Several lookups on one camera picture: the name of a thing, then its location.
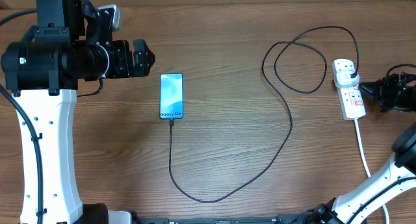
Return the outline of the blue Galaxy S24+ smartphone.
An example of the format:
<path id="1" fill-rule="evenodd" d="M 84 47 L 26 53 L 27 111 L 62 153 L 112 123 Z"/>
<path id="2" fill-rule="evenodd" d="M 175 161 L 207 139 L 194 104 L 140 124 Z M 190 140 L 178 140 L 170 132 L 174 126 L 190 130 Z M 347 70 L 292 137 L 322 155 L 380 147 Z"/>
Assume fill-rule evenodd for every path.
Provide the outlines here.
<path id="1" fill-rule="evenodd" d="M 167 73 L 160 76 L 161 119 L 182 119 L 183 108 L 183 74 Z"/>

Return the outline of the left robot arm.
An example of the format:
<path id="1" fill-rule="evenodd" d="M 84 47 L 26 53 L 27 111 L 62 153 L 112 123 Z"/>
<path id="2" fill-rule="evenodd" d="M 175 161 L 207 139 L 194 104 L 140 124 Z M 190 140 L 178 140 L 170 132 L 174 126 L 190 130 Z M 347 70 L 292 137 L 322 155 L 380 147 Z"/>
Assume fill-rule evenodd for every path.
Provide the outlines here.
<path id="1" fill-rule="evenodd" d="M 1 57 L 1 93 L 16 109 L 22 142 L 21 223 L 138 222 L 132 211 L 84 204 L 75 179 L 73 116 L 78 82 L 145 77 L 155 55 L 145 41 L 113 40 L 116 5 L 36 0 L 37 23 Z"/>

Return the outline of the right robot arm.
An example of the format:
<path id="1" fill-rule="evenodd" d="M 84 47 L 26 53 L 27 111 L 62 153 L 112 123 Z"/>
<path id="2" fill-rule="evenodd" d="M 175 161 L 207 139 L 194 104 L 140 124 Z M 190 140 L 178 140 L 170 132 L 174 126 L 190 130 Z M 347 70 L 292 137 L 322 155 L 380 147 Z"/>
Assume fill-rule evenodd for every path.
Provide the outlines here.
<path id="1" fill-rule="evenodd" d="M 362 82 L 359 90 L 384 112 L 394 107 L 414 112 L 415 87 L 408 86 L 414 80 L 414 74 L 394 73 Z M 392 152 L 387 162 L 357 188 L 298 214 L 289 223 L 364 223 L 375 210 L 415 187 L 415 125 L 396 139 Z"/>

